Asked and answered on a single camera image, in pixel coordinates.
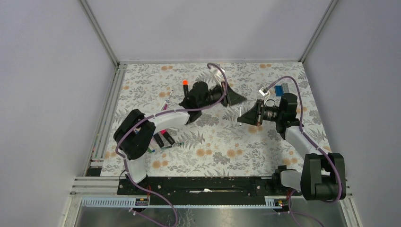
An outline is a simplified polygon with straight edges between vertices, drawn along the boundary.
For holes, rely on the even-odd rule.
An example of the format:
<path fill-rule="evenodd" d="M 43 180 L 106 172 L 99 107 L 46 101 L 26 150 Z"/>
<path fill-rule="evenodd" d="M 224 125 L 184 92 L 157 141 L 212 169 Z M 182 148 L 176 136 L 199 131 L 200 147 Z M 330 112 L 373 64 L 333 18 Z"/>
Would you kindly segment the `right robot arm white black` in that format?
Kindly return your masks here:
<path fill-rule="evenodd" d="M 345 161 L 341 154 L 324 151 L 303 129 L 296 116 L 297 96 L 284 93 L 278 106 L 266 106 L 258 99 L 255 105 L 237 118 L 240 123 L 260 126 L 263 121 L 276 124 L 276 131 L 300 154 L 304 155 L 301 172 L 278 168 L 271 182 L 274 193 L 283 195 L 290 188 L 301 192 L 308 201 L 334 202 L 345 198 Z"/>

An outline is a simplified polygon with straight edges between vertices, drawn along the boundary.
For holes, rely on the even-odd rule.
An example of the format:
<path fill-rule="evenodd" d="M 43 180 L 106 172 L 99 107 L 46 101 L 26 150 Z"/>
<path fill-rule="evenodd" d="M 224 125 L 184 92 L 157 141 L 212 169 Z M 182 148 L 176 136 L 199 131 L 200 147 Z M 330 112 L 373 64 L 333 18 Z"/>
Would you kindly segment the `white marker blue tip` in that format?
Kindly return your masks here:
<path fill-rule="evenodd" d="M 242 106 L 239 106 L 239 116 L 238 118 L 240 118 L 242 116 Z"/>

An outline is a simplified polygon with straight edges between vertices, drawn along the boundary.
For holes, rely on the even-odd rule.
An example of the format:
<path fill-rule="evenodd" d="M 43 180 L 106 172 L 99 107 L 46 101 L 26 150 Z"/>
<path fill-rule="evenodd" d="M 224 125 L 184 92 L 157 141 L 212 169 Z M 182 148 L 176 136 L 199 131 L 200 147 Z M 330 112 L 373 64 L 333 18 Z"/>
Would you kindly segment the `black highlighter orange cap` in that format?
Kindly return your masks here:
<path fill-rule="evenodd" d="M 184 97 L 187 98 L 189 94 L 189 86 L 187 80 L 183 80 L 183 92 L 184 92 Z"/>

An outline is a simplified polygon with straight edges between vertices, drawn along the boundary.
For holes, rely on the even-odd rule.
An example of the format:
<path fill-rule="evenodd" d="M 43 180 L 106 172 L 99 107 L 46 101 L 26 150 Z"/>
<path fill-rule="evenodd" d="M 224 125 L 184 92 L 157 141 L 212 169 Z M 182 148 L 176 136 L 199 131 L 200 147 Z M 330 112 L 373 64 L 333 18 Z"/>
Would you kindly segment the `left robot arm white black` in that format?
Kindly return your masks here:
<path fill-rule="evenodd" d="M 144 154 L 157 132 L 192 123 L 201 116 L 203 110 L 216 104 L 227 107 L 246 100 L 229 85 L 221 83 L 210 89 L 207 83 L 201 81 L 194 83 L 191 89 L 184 86 L 184 99 L 176 109 L 167 109 L 149 116 L 139 109 L 132 110 L 113 135 L 117 143 L 116 153 L 123 157 L 130 179 L 129 189 L 135 194 L 142 194 L 146 190 Z"/>

